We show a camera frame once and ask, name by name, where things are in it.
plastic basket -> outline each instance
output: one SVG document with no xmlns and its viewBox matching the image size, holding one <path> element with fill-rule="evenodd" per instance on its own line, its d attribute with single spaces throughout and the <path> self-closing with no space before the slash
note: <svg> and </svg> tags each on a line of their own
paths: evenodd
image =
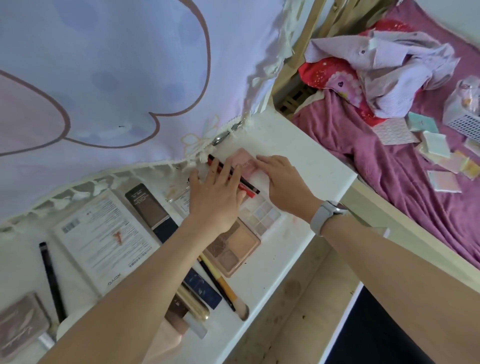
<svg viewBox="0 0 480 364">
<path fill-rule="evenodd" d="M 480 117 L 462 107 L 461 98 L 456 92 L 445 102 L 442 122 L 480 143 Z"/>
</svg>

person's left hand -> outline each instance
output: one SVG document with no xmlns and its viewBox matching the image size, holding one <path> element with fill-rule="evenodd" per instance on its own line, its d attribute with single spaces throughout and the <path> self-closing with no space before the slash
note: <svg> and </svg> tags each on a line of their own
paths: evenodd
<svg viewBox="0 0 480 364">
<path fill-rule="evenodd" d="M 203 183 L 198 179 L 198 170 L 190 174 L 190 215 L 187 219 L 211 234 L 212 241 L 232 227 L 246 194 L 238 189 L 241 167 L 235 168 L 228 180 L 231 161 L 227 159 L 220 174 L 217 174 L 218 163 L 215 158 Z"/>
</svg>

black cloth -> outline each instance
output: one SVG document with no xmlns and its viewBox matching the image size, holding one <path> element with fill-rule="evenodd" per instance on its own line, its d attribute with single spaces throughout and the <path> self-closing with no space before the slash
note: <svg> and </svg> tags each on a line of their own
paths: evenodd
<svg viewBox="0 0 480 364">
<path fill-rule="evenodd" d="M 432 364 L 365 288 L 325 364 Z"/>
</svg>

pink bed sheet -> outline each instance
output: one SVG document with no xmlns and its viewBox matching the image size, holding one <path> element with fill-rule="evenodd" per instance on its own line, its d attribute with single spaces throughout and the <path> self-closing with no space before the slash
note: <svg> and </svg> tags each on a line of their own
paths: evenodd
<svg viewBox="0 0 480 364">
<path fill-rule="evenodd" d="M 412 111 L 435 118 L 452 150 L 477 164 L 480 158 L 463 146 L 465 137 L 442 125 L 443 104 L 458 80 L 480 76 L 480 51 L 430 19 L 412 0 L 393 8 L 389 18 L 415 26 L 441 42 L 450 43 L 461 57 L 454 77 L 443 87 L 418 94 Z M 457 175 L 461 194 L 435 192 L 427 170 L 443 170 L 427 162 L 414 144 L 384 146 L 353 106 L 331 90 L 325 98 L 304 107 L 293 123 L 341 160 L 348 159 L 380 196 L 480 269 L 480 177 Z"/>
</svg>

smartwatch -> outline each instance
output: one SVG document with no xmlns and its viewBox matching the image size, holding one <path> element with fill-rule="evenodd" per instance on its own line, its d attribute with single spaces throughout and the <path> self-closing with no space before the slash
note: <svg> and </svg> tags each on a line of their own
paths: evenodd
<svg viewBox="0 0 480 364">
<path fill-rule="evenodd" d="M 310 228 L 317 235 L 320 235 L 320 230 L 325 222 L 331 218 L 333 215 L 345 215 L 348 212 L 348 209 L 339 202 L 335 201 L 325 201 L 319 207 L 317 212 L 310 222 Z"/>
</svg>

